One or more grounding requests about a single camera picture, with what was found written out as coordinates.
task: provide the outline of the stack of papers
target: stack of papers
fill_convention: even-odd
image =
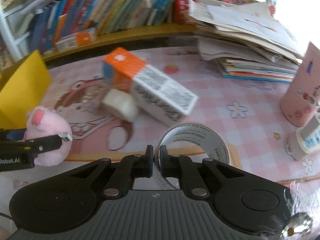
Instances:
[[[201,1],[189,1],[189,14],[198,23],[203,59],[214,60],[225,77],[293,81],[303,56],[294,37],[270,16],[266,3],[227,7]]]

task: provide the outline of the barcode label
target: barcode label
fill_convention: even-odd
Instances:
[[[195,95],[177,82],[168,82],[161,92],[168,100],[174,102],[185,111],[191,107],[191,103],[196,98]]]
[[[75,36],[72,36],[70,38],[66,38],[62,41],[58,41],[56,43],[56,47],[59,51],[63,51],[66,49],[71,49],[71,48],[75,48],[78,46],[78,42],[76,40]]]
[[[149,65],[147,65],[144,69],[142,69],[135,79],[140,80],[145,83],[148,87],[153,88],[156,91],[159,91],[161,87],[168,80],[166,76],[161,75],[161,73],[156,72]]]

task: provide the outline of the silver screw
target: silver screw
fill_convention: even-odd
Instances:
[[[116,188],[107,188],[103,191],[104,195],[109,196],[109,197],[114,197],[119,195],[119,190]]]
[[[206,195],[208,192],[204,188],[197,187],[197,188],[194,188],[193,190],[191,190],[191,193],[195,196],[201,197],[201,196]]]

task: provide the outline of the pink nose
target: pink nose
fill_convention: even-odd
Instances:
[[[44,116],[44,111],[37,109],[31,119],[31,124],[39,125],[41,123],[42,117]]]

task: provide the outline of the plush toy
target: plush toy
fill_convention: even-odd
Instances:
[[[68,132],[72,136],[69,123],[54,110],[49,110],[42,106],[37,106],[31,113],[27,121],[27,131],[24,140],[45,137],[49,135]],[[72,141],[62,141],[60,149],[41,153],[35,159],[35,164],[41,166],[54,166],[62,163],[68,156]]]

